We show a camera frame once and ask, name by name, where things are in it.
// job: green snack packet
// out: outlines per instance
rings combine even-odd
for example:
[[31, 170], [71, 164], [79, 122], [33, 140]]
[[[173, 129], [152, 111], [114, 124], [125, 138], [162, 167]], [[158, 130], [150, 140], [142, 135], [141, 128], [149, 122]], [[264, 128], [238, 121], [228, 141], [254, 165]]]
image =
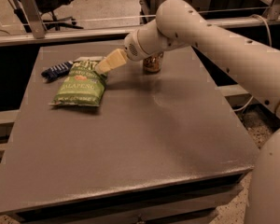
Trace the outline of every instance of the green snack packet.
[[103, 58], [83, 57], [75, 61], [52, 105], [99, 106], [107, 74], [98, 75], [94, 68]]

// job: speckled floor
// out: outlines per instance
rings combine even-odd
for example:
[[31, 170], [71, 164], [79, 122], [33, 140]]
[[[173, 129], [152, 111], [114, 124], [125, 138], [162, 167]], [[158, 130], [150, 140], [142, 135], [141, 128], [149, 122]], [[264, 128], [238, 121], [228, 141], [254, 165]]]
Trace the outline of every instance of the speckled floor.
[[[87, 29], [134, 25], [139, 23], [139, 18], [136, 18], [140, 11], [138, 1], [139, 0], [76, 0], [69, 7], [61, 7], [58, 9], [57, 14], [59, 17], [74, 15], [78, 24], [83, 25]], [[126, 19], [118, 20], [118, 17], [126, 17]], [[112, 18], [112, 20], [105, 21], [103, 20], [104, 18]], [[6, 0], [0, 0], [0, 29], [12, 34], [23, 32], [19, 21], [12, 14], [12, 10]], [[272, 126], [274, 125], [272, 121], [268, 119], [257, 106], [249, 108], [244, 114], [238, 114], [238, 116], [246, 126], [255, 144], [261, 148], [273, 133], [274, 128], [272, 128]], [[248, 174], [241, 182], [244, 190], [228, 205], [220, 206], [217, 209], [219, 215], [211, 224], [244, 223], [245, 202], [250, 180], [251, 174]], [[18, 222], [9, 217], [2, 216], [0, 217], [0, 223], [13, 224]]]

